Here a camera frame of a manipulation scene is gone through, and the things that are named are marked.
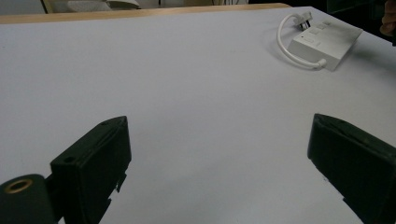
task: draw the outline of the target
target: black plastic part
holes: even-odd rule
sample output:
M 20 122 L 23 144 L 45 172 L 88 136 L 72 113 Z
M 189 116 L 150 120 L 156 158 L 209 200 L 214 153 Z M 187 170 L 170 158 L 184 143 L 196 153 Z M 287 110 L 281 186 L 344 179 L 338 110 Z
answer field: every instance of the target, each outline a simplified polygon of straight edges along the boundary
M 0 223 L 54 223 L 43 176 L 23 175 L 2 184 L 0 190 Z
M 308 158 L 364 223 L 395 223 L 395 147 L 343 120 L 316 114 Z
M 54 203 L 63 206 L 65 222 L 99 223 L 110 205 L 108 197 L 120 190 L 130 161 L 126 117 L 98 124 L 53 160 L 50 191 L 60 191 Z

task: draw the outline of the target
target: white tabletop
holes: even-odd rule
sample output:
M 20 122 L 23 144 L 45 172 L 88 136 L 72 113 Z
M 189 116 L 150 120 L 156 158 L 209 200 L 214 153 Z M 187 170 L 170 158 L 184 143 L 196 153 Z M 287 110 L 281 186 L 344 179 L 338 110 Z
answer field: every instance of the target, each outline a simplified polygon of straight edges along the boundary
M 363 33 L 334 72 L 276 44 L 311 7 L 0 25 L 0 182 L 125 115 L 133 161 L 101 223 L 361 223 L 306 157 L 315 113 L 396 146 L 396 51 Z M 299 34 L 285 27 L 284 42 Z

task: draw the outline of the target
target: power outlet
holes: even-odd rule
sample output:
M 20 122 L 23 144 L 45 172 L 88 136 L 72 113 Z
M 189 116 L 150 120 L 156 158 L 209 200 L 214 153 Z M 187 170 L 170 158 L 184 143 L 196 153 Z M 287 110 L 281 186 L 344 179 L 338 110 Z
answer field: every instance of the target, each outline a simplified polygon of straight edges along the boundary
M 333 71 L 361 35 L 362 29 L 337 20 L 309 27 L 291 41 L 288 51 L 315 63 L 325 59 L 325 68 Z

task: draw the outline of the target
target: brass screw hole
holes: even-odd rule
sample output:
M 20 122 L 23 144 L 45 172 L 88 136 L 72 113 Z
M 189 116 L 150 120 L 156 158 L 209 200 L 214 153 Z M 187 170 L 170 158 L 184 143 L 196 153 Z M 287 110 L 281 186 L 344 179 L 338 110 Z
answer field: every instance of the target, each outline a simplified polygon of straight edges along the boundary
M 25 189 L 28 189 L 32 184 L 33 184 L 33 180 L 31 180 L 31 179 L 17 180 L 15 182 L 9 184 L 6 187 L 5 192 L 8 194 L 18 193 Z

